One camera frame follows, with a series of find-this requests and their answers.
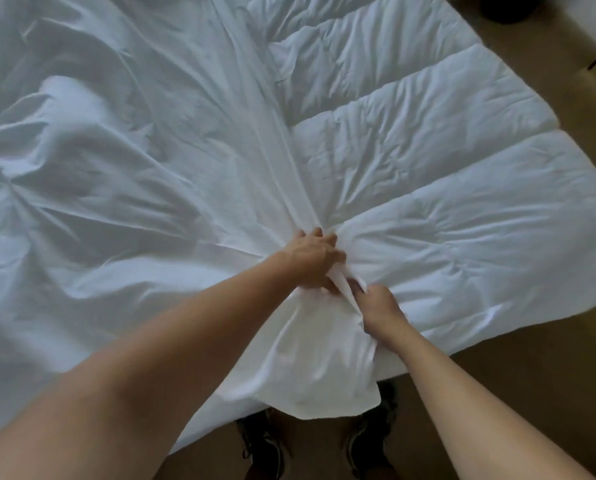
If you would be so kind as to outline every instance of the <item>bare skin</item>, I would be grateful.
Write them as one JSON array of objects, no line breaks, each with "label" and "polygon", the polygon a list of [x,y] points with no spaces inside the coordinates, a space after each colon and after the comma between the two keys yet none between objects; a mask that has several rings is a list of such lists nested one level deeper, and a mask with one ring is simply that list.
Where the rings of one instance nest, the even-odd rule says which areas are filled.
[{"label": "bare skin", "polygon": [[406,364],[461,479],[593,479],[413,328],[388,288],[350,284],[365,330]]},{"label": "bare skin", "polygon": [[297,287],[332,287],[336,241],[301,231],[67,372],[0,431],[0,480],[152,478],[271,313]]}]

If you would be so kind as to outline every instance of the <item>black trash can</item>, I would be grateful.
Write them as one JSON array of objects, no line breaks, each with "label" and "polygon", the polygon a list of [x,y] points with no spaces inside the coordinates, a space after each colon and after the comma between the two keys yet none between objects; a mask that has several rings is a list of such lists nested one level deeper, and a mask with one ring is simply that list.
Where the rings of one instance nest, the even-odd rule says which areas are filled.
[{"label": "black trash can", "polygon": [[518,23],[533,13],[542,0],[480,0],[482,15],[498,23]]}]

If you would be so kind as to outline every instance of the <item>bedding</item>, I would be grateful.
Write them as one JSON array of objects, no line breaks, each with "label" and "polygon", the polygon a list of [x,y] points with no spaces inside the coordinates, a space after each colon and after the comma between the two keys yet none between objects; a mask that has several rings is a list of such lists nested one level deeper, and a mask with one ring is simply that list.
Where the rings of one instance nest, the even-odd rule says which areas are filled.
[{"label": "bedding", "polygon": [[596,169],[445,0],[0,0],[0,427],[315,225],[344,297],[294,292],[176,448],[378,403],[345,276],[448,353],[596,305]]}]

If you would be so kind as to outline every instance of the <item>floor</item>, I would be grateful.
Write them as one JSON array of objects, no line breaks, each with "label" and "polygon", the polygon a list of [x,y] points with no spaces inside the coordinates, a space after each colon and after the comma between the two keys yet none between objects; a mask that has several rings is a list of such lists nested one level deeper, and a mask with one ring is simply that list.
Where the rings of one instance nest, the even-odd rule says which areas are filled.
[{"label": "floor", "polygon": [[[596,165],[596,88],[581,69],[596,47],[548,8],[498,25],[461,0],[456,8],[485,43],[548,101],[562,127]],[[454,359],[596,475],[596,309],[487,340]],[[403,479],[456,479],[408,376],[387,455]],[[290,478],[350,479],[341,456],[348,419],[303,422],[280,413],[292,452]],[[242,479],[248,462],[230,424],[170,456],[157,480]]]}]

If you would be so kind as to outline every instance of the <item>shoe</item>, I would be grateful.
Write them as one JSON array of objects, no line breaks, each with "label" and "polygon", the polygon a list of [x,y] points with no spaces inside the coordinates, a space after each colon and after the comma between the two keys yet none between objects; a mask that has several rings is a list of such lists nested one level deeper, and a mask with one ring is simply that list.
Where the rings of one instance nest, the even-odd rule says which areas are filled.
[{"label": "shoe", "polygon": [[238,431],[245,442],[242,458],[250,458],[268,478],[279,480],[285,473],[285,448],[276,438],[269,422],[269,409],[236,421]]},{"label": "shoe", "polygon": [[346,459],[355,478],[364,479],[375,467],[393,468],[384,454],[384,442],[396,422],[398,402],[393,380],[378,383],[382,401],[362,414],[346,441]]}]

